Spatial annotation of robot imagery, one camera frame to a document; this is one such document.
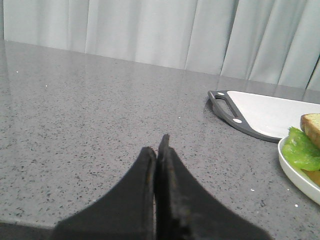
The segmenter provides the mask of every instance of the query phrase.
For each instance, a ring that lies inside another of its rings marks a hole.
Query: cutting board
[[[288,128],[300,129],[303,114],[320,113],[320,104],[289,100],[241,91],[209,91],[213,112],[232,127],[255,138],[277,143],[288,135]],[[217,99],[224,100],[233,116]]]

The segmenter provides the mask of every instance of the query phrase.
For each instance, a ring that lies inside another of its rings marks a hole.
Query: white cutting board
[[[320,113],[320,104],[316,103],[240,91],[227,94],[252,129],[275,138],[288,136],[292,126],[300,129],[301,115]]]

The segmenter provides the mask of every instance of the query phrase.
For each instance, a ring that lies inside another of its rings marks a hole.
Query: speckled quartz countertop
[[[185,166],[229,209],[277,240],[320,236],[320,206],[286,177],[277,144],[220,120],[207,94],[320,103],[319,92],[15,42],[1,41],[0,54],[0,222],[52,229],[169,133]]]

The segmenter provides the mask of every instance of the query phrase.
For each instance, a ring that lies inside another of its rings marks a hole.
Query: green lettuce leaf
[[[282,155],[294,167],[307,171],[320,170],[320,149],[301,130],[290,127]]]

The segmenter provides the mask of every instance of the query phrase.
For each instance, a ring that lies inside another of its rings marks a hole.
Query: sandwich
[[[300,127],[290,127],[282,154],[320,186],[320,113],[302,115]]]

